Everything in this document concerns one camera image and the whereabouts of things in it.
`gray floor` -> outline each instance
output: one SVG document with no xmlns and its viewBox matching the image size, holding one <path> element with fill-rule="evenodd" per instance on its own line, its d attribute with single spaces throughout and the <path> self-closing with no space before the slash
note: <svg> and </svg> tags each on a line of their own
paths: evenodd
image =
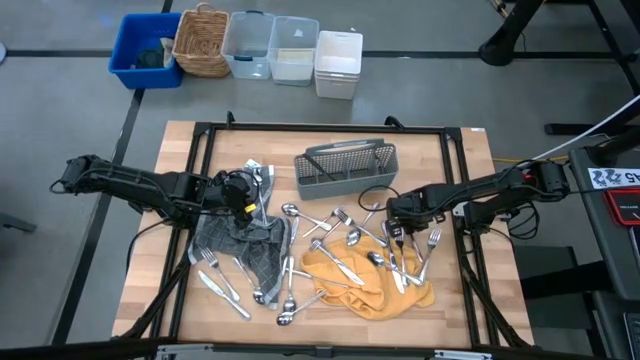
<svg viewBox="0 0 640 360">
<path fill-rule="evenodd" d="M 196 3 L 176 0 L 172 10 Z M 598 4 L 621 47 L 639 47 L 620 5 Z M 366 50 L 474 51 L 501 22 L 483 0 L 223 0 L 215 5 L 307 16 L 323 29 L 353 29 L 364 34 Z M 109 49 L 124 14 L 161 8 L 160 0 L 4 0 L 0 41 L 10 50 Z M 607 49 L 586 7 L 546 6 L 525 34 L 529 51 Z M 66 159 L 111 156 L 132 92 L 107 72 L 107 63 L 8 58 L 0 66 L 0 165 L 6 174 L 0 178 L 0 211 L 39 226 L 31 235 L 0 229 L 0 347 L 48 339 L 95 196 L 53 195 L 47 189 Z M 526 158 L 567 140 L 544 135 L 544 123 L 596 122 L 630 99 L 625 78 L 611 61 L 530 60 L 493 68 L 479 60 L 367 58 L 353 102 L 318 98 L 313 87 L 187 77 L 179 89 L 145 92 L 125 164 L 153 169 L 168 120 L 219 121 L 227 110 L 241 122 L 379 124 L 394 115 L 407 125 L 484 127 L 494 156 Z M 579 262 L 599 259 L 577 197 L 540 209 L 540 233 L 528 244 L 574 245 Z M 126 249 L 138 222 L 124 202 L 112 202 L 70 341 L 110 336 Z M 584 332 L 534 329 L 534 335 L 548 349 L 589 352 Z"/>
</svg>

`fork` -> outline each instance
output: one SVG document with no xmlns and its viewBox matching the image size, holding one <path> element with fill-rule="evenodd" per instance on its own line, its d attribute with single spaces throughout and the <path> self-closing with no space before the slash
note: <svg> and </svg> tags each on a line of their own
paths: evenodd
<svg viewBox="0 0 640 360">
<path fill-rule="evenodd" d="M 440 241 L 441 237 L 442 237 L 442 229 L 435 229 L 431 232 L 431 235 L 429 235 L 429 242 L 427 243 L 429 252 L 427 253 L 426 259 L 424 259 L 424 264 L 422 264 L 422 270 L 420 270 L 420 275 L 418 275 L 418 279 L 420 279 L 422 283 L 425 282 L 425 277 L 427 275 L 427 268 L 429 268 L 429 259 L 431 258 L 431 254 L 433 254 L 433 250 L 438 245 L 438 241 Z"/>
<path fill-rule="evenodd" d="M 338 219 L 340 219 L 341 222 L 343 222 L 345 225 L 347 226 L 351 226 L 352 228 L 358 229 L 360 230 L 360 232 L 363 232 L 369 236 L 371 236 L 372 239 L 374 239 L 375 241 L 378 242 L 378 244 L 380 244 L 380 246 L 382 247 L 386 247 L 387 246 L 387 242 L 380 239 L 379 237 L 375 236 L 371 231 L 363 228 L 362 226 L 356 224 L 355 221 L 353 221 L 352 218 L 349 217 L 349 215 L 347 215 L 347 213 L 344 212 L 344 210 L 338 208 L 333 210 L 333 213 L 336 214 L 336 216 L 338 217 Z"/>
<path fill-rule="evenodd" d="M 206 248 L 204 246 L 198 246 L 198 247 L 200 248 L 200 254 L 202 254 L 202 257 L 204 257 L 204 259 L 209 263 L 209 266 L 212 269 L 216 270 L 218 272 L 218 275 L 220 275 L 220 278 L 222 279 L 224 284 L 227 286 L 227 289 L 229 289 L 229 292 L 231 293 L 231 297 L 233 298 L 233 301 L 235 302 L 240 301 L 240 295 L 238 295 L 238 293 L 235 291 L 233 286 L 231 286 L 227 278 L 224 277 L 222 270 L 220 270 L 220 262 L 218 261 L 218 258 L 213 254 L 213 251 L 211 251 L 211 249 Z"/>
</svg>

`yellow towel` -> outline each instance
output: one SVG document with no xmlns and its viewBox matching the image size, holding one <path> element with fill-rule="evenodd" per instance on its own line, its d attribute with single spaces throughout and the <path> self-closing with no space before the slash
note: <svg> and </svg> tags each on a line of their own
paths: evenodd
<svg viewBox="0 0 640 360">
<path fill-rule="evenodd" d="M 360 242 L 353 247 L 347 246 L 345 241 L 334 241 L 325 244 L 325 246 L 365 282 L 363 286 L 353 283 L 331 259 L 319 250 L 305 253 L 301 262 L 301 268 L 304 271 L 314 276 L 352 286 L 347 289 L 315 281 L 315 286 L 319 291 L 327 290 L 328 292 L 322 298 L 326 304 L 344 305 L 365 319 L 385 320 L 401 314 L 413 305 L 426 307 L 435 301 L 430 282 L 423 286 L 411 284 L 405 287 L 405 293 L 401 294 L 396 288 L 391 270 L 386 267 L 375 267 L 367 259 L 367 253 L 375 251 L 384 254 L 387 262 L 389 261 L 389 251 L 382 249 L 372 238 L 363 236 Z M 392 246 L 398 267 L 401 267 L 400 249 L 395 243 Z M 417 273 L 420 267 L 419 261 L 416 259 L 415 251 L 406 244 L 404 257 L 407 263 L 407 272 Z"/>
</svg>

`blue bin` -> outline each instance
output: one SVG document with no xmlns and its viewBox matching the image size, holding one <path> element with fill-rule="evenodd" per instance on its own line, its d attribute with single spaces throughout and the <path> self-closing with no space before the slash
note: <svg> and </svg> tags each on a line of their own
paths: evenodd
<svg viewBox="0 0 640 360">
<path fill-rule="evenodd" d="M 182 69 L 171 60 L 168 68 L 133 69 L 138 53 L 161 46 L 160 38 L 175 38 L 180 13 L 129 14 L 122 19 L 109 71 L 129 89 L 175 88 L 182 83 Z"/>
</svg>

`label sticker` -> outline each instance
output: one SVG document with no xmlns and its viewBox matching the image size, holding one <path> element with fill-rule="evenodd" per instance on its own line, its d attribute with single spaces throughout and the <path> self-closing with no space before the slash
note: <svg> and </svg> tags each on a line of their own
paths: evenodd
<svg viewBox="0 0 640 360">
<path fill-rule="evenodd" d="M 594 189 L 640 187 L 640 169 L 589 168 L 589 177 Z"/>
</svg>

